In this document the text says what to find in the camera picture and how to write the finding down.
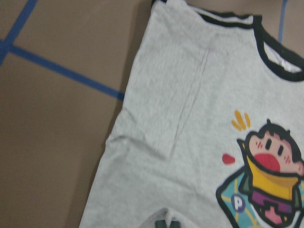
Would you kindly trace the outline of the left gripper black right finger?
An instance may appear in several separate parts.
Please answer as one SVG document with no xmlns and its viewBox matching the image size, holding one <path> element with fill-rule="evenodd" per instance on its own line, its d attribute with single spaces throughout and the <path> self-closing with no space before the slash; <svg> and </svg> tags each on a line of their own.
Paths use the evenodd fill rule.
<svg viewBox="0 0 304 228">
<path fill-rule="evenodd" d="M 181 223 L 179 221 L 172 220 L 170 223 L 170 228 L 181 228 Z"/>
</svg>

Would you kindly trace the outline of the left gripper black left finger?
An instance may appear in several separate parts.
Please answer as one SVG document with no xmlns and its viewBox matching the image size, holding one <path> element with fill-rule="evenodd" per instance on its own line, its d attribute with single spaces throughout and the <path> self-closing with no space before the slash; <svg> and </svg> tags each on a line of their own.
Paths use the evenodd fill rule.
<svg viewBox="0 0 304 228">
<path fill-rule="evenodd" d="M 165 220 L 157 220 L 154 224 L 155 228 L 167 228 L 167 223 Z"/>
</svg>

